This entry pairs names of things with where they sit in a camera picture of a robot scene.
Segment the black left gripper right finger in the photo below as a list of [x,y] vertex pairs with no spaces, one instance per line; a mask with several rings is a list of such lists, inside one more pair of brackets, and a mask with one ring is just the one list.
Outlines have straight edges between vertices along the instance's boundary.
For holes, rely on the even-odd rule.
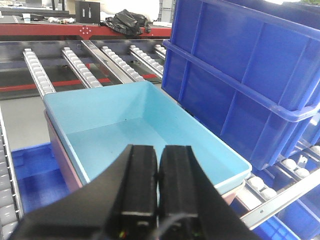
[[192,147],[167,145],[159,167],[159,240],[257,240],[222,198]]

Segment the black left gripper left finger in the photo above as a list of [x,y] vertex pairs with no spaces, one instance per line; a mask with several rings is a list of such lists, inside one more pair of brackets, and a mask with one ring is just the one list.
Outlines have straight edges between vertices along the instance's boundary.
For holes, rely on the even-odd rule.
[[90,183],[26,214],[12,240],[145,240],[157,226],[157,156],[125,147]]

